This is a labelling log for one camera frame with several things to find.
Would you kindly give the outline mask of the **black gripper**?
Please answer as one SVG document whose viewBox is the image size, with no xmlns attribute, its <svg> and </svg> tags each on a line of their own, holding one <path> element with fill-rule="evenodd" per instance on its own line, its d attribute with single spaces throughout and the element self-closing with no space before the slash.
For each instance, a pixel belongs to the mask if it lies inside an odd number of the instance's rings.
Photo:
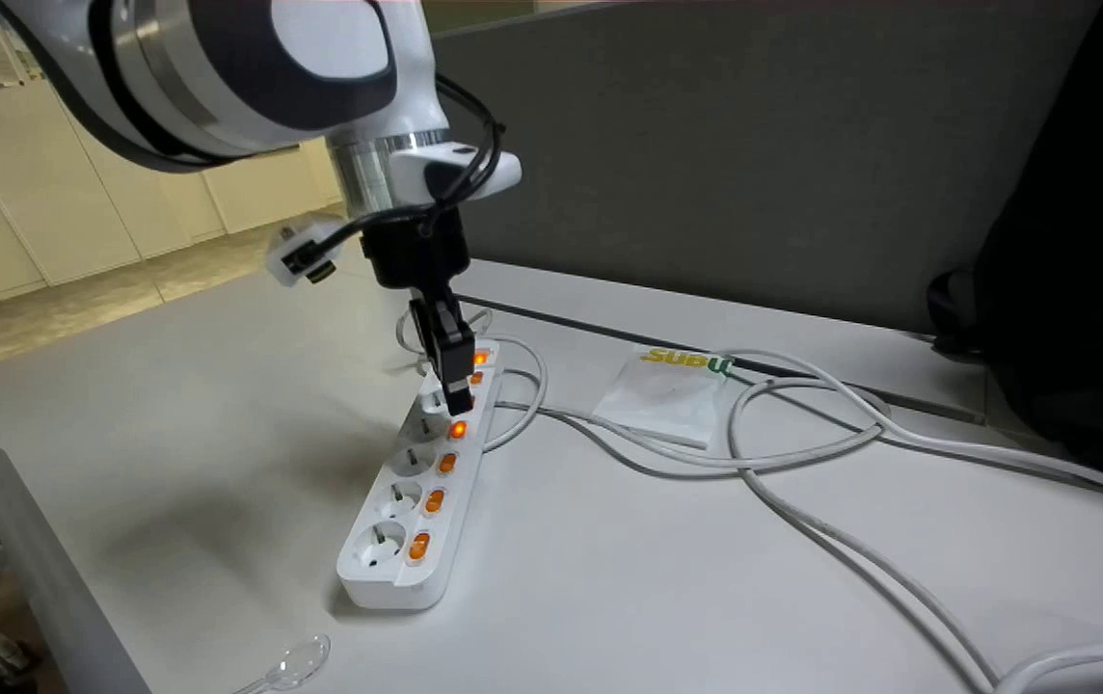
<svg viewBox="0 0 1103 694">
<path fill-rule="evenodd" d="M 387 288 L 418 288 L 410 302 L 419 347 L 441 379 L 452 418 L 474 409 L 474 331 L 464 319 L 452 278 L 470 266 L 455 214 L 393 214 L 362 227 L 362 256 Z"/>
</svg>

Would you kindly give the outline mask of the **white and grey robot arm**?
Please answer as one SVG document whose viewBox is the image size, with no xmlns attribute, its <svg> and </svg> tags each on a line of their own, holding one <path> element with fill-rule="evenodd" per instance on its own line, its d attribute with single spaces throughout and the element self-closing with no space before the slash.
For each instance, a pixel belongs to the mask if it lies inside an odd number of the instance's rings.
<svg viewBox="0 0 1103 694">
<path fill-rule="evenodd" d="M 352 214 L 268 247 L 286 287 L 337 269 L 360 241 L 375 278 L 410 297 L 443 405 L 474 405 L 474 331 L 452 278 L 470 266 L 464 210 L 522 183 L 478 97 L 434 68 L 419 0 L 0 0 L 63 104 L 109 151 L 195 174 L 319 138 Z"/>
</svg>

